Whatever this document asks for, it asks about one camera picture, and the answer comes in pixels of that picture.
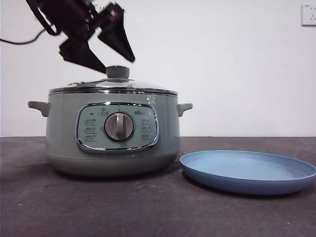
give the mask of plastic plate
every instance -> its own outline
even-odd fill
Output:
[[[185,173],[212,188],[250,195],[299,191],[316,178],[304,161],[260,152],[202,151],[180,158]]]

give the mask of black cable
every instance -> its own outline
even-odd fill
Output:
[[[25,41],[25,42],[13,42],[13,41],[9,41],[6,39],[0,39],[0,41],[6,42],[6,43],[11,43],[11,44],[16,44],[16,45],[23,45],[23,44],[28,44],[28,43],[33,43],[34,41],[36,41],[38,39],[38,37],[40,37],[41,33],[43,33],[44,31],[46,31],[45,29],[41,30],[34,39],[30,40],[30,41]]]

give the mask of lid rim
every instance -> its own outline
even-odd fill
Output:
[[[82,91],[95,91],[95,90],[113,90],[113,91],[136,91],[136,92],[155,92],[161,94],[170,94],[178,95],[178,92],[172,90],[163,90],[163,89],[153,89],[153,88],[137,88],[137,87],[61,87],[49,90],[49,93],[52,92],[63,92],[63,91],[72,91],[72,92],[82,92]]]

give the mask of pot base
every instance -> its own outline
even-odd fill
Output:
[[[110,177],[147,173],[169,165],[175,154],[131,159],[71,159],[48,155],[49,162],[58,170],[83,176]]]

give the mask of cooking pot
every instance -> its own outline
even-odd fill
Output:
[[[127,67],[107,67],[107,77],[52,89],[48,103],[28,102],[47,117],[51,164],[76,175],[118,176],[173,162],[179,117],[192,104],[178,104],[175,91],[128,79]]]

